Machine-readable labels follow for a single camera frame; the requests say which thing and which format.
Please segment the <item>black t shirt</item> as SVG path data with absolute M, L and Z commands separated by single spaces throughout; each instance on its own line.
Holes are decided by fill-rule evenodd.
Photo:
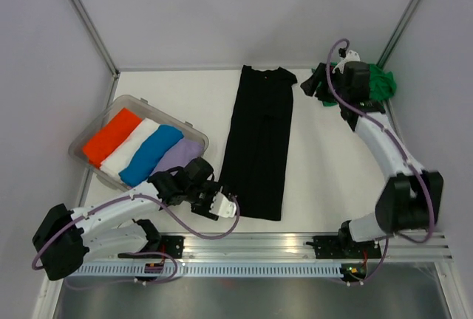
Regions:
M 244 217 L 282 218 L 296 82 L 281 67 L 241 70 L 219 181 L 236 196 Z

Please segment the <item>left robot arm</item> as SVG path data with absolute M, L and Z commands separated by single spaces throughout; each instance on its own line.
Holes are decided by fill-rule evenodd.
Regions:
M 189 233 L 209 240 L 180 219 L 174 206 L 187 202 L 191 212 L 218 220 L 239 221 L 235 195 L 214 179 L 214 169 L 202 157 L 186 166 L 158 171 L 115 199 L 89 207 L 49 209 L 35 232 L 31 267 L 44 270 L 51 281 L 64 279 L 84 263 L 111 255 L 120 258 L 165 258 L 161 235 L 143 215 L 165 211 Z

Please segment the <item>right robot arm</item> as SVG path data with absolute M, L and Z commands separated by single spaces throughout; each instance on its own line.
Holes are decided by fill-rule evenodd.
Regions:
M 342 67 L 320 63 L 301 84 L 303 92 L 321 102 L 337 103 L 342 119 L 365 143 L 385 179 L 374 211 L 346 221 L 338 232 L 337 246 L 354 256 L 364 242 L 401 236 L 408 230 L 425 230 L 427 242 L 438 221 L 443 177 L 428 171 L 396 135 L 383 103 L 370 97 L 370 67 L 348 61 Z

